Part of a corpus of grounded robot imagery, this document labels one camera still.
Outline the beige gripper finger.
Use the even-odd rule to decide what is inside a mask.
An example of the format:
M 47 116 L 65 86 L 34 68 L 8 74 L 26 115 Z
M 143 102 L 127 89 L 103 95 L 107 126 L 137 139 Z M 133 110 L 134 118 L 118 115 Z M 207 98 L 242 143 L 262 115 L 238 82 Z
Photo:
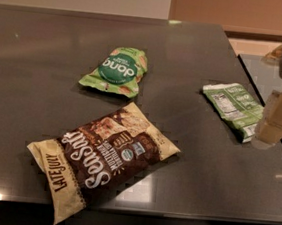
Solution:
M 257 123 L 251 144 L 257 149 L 267 150 L 282 138 L 282 92 L 274 90 Z

